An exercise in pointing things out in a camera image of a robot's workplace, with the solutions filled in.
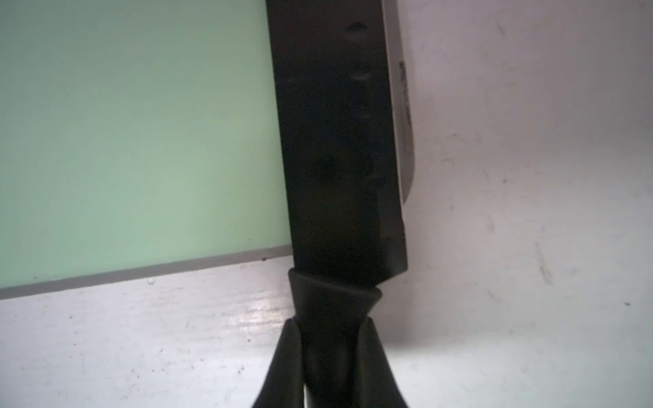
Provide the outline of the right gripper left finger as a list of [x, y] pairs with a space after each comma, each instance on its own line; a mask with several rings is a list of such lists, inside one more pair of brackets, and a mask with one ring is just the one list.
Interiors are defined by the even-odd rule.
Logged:
[[287, 320], [282, 328], [253, 408], [304, 408], [302, 339], [295, 319]]

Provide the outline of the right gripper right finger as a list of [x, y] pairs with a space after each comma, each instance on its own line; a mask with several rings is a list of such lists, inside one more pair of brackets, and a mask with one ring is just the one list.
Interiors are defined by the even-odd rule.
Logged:
[[367, 318], [358, 331], [353, 406], [407, 408], [372, 318]]

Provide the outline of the black kitchen knife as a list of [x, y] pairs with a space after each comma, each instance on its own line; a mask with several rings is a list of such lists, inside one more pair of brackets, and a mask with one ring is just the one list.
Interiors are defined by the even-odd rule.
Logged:
[[408, 268], [415, 171], [396, 1], [266, 5], [302, 339], [304, 407], [354, 407], [355, 349]]

